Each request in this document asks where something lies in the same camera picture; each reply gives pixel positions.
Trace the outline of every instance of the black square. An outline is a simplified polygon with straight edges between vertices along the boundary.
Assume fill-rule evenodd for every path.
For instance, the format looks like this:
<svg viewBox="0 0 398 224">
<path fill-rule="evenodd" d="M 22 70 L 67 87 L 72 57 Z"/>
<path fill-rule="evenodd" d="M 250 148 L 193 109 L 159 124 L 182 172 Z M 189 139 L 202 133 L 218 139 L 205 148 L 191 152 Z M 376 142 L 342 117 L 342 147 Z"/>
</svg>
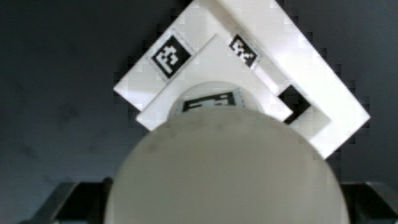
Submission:
<svg viewBox="0 0 398 224">
<path fill-rule="evenodd" d="M 283 100 L 289 108 L 294 111 L 294 114 L 285 120 L 285 123 L 292 124 L 296 119 L 301 117 L 305 111 L 308 110 L 312 104 L 294 86 L 290 86 L 285 92 L 282 93 L 280 99 Z"/>
<path fill-rule="evenodd" d="M 253 63 L 258 59 L 258 54 L 257 54 L 244 38 L 241 37 L 241 35 L 235 36 L 230 47 L 232 47 L 232 49 L 235 51 L 235 54 L 239 55 L 242 61 L 246 62 L 248 66 L 251 68 Z"/>
<path fill-rule="evenodd" d="M 212 96 L 202 97 L 200 99 L 186 101 L 184 112 L 203 106 L 237 106 L 234 92 L 216 94 Z"/>
<path fill-rule="evenodd" d="M 152 59 L 168 78 L 171 79 L 178 69 L 191 59 L 191 53 L 175 36 L 171 36 L 170 40 L 166 41 L 166 44 L 159 49 Z"/>
</svg>

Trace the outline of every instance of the white panel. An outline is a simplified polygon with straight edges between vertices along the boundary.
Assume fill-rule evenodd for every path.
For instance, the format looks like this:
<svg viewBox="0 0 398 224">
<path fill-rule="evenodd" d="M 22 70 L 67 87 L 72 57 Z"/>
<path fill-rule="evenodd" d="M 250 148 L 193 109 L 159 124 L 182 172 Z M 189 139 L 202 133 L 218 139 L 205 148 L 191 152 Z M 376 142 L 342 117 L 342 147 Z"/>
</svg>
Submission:
<svg viewBox="0 0 398 224">
<path fill-rule="evenodd" d="M 214 81 L 230 82 L 241 86 L 258 98 L 260 111 L 280 121 L 285 121 L 292 110 L 273 94 L 221 38 L 216 36 L 139 114 L 138 120 L 150 130 L 155 130 L 168 121 L 171 108 L 186 91 L 200 84 Z"/>
<path fill-rule="evenodd" d="M 308 138 L 326 158 L 369 121 L 370 115 L 276 0 L 218 1 L 255 36 L 269 58 L 285 71 L 303 95 L 308 96 L 310 103 L 331 119 L 322 131 Z"/>
<path fill-rule="evenodd" d="M 194 53 L 202 50 L 216 34 L 223 38 L 226 45 L 230 44 L 237 34 L 248 37 L 241 25 L 235 23 L 219 3 L 214 0 L 194 1 L 166 31 L 166 34 L 152 46 L 138 65 L 115 87 L 116 92 L 122 94 L 139 110 L 145 110 L 170 82 L 170 80 L 164 79 L 157 66 L 154 66 L 152 56 L 173 34 L 182 36 Z M 250 37 L 248 39 L 253 42 L 253 46 L 257 46 L 257 40 Z M 273 92 L 278 94 L 287 88 L 289 80 L 285 79 L 285 75 L 276 65 L 267 59 L 267 56 L 262 56 L 258 66 L 255 66 L 253 69 Z"/>
</svg>

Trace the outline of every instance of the dark background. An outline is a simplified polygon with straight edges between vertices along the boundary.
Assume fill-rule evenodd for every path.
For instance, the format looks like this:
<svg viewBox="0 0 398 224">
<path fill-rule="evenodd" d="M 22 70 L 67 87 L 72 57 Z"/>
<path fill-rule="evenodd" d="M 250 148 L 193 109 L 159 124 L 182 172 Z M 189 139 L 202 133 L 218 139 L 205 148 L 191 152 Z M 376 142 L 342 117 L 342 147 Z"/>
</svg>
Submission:
<svg viewBox="0 0 398 224">
<path fill-rule="evenodd" d="M 398 1 L 280 2 L 374 117 L 338 177 L 398 190 Z M 148 131 L 113 87 L 187 5 L 0 1 L 0 223 L 33 217 L 61 182 L 116 174 Z"/>
</svg>

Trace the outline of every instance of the black object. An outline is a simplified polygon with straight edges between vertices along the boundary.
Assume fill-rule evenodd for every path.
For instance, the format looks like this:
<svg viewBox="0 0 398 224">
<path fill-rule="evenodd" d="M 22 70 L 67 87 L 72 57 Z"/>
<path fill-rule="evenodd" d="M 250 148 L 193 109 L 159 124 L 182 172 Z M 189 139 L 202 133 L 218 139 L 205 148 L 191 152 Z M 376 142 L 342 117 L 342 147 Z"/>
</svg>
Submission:
<svg viewBox="0 0 398 224">
<path fill-rule="evenodd" d="M 308 110 L 312 104 L 294 86 L 289 87 L 289 89 L 280 95 L 280 98 L 294 111 L 294 114 L 285 120 L 285 123 L 292 124 L 296 119 L 301 117 L 305 111 Z"/>
<path fill-rule="evenodd" d="M 56 220 L 61 224 L 102 224 L 113 179 L 104 183 L 81 183 L 59 210 Z"/>
<path fill-rule="evenodd" d="M 59 208 L 72 195 L 77 183 L 61 183 L 31 220 L 20 224 L 52 224 Z"/>
<path fill-rule="evenodd" d="M 397 224 L 398 197 L 393 190 L 379 183 L 353 183 L 342 185 L 351 223 Z"/>
<path fill-rule="evenodd" d="M 184 112 L 203 107 L 203 105 L 210 102 L 214 103 L 214 106 L 237 106 L 234 92 L 216 94 L 212 96 L 202 97 L 200 99 L 186 101 Z"/>
<path fill-rule="evenodd" d="M 173 78 L 173 75 L 178 72 L 186 62 L 191 59 L 189 50 L 184 47 L 184 44 L 178 41 L 178 38 L 171 36 L 170 40 L 164 43 L 155 55 L 154 62 L 159 65 L 159 68 L 168 76 Z"/>
<path fill-rule="evenodd" d="M 253 63 L 258 59 L 258 54 L 257 54 L 244 38 L 241 37 L 241 35 L 235 36 L 230 47 L 232 47 L 239 57 L 242 58 L 248 66 L 253 67 Z"/>
</svg>

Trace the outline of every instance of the white plastic structure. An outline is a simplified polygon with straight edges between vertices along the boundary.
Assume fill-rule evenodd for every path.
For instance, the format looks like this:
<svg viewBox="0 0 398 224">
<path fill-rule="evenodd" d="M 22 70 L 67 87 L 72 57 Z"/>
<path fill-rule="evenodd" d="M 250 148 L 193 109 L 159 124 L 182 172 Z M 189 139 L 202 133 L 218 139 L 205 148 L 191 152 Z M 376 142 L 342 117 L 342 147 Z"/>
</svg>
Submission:
<svg viewBox="0 0 398 224">
<path fill-rule="evenodd" d="M 258 111 L 282 122 L 285 121 L 292 110 L 273 94 L 221 38 L 216 36 L 139 114 L 138 121 L 152 131 L 168 121 L 173 104 L 184 93 L 194 86 L 214 81 L 228 82 L 241 86 L 250 94 L 257 96 L 260 103 Z"/>
<path fill-rule="evenodd" d="M 305 96 L 312 107 L 290 127 L 328 158 L 369 121 L 370 115 L 276 0 L 193 2 L 116 85 L 118 93 L 143 111 L 139 121 L 150 129 L 166 122 L 171 113 L 170 102 L 175 103 L 173 100 L 180 96 L 170 98 L 164 106 L 155 98 L 166 98 L 161 95 L 178 91 L 171 90 L 168 85 L 184 86 L 186 68 L 194 67 L 196 55 L 205 51 L 203 48 L 216 35 L 232 49 L 230 53 L 235 53 L 242 60 L 242 66 L 248 66 L 246 70 L 251 69 L 258 76 L 258 85 L 264 85 L 262 88 L 274 94 L 274 96 L 269 93 L 255 95 L 258 101 L 276 99 L 290 86 Z M 214 81 L 221 79 L 221 75 L 214 73 Z M 289 116 L 287 110 L 282 110 L 280 115 L 267 110 L 264 112 L 280 120 Z M 157 124 L 150 124 L 150 120 L 159 120 Z"/>
<path fill-rule="evenodd" d="M 349 224 L 328 162 L 292 128 L 235 107 L 193 111 L 127 158 L 106 224 Z"/>
</svg>

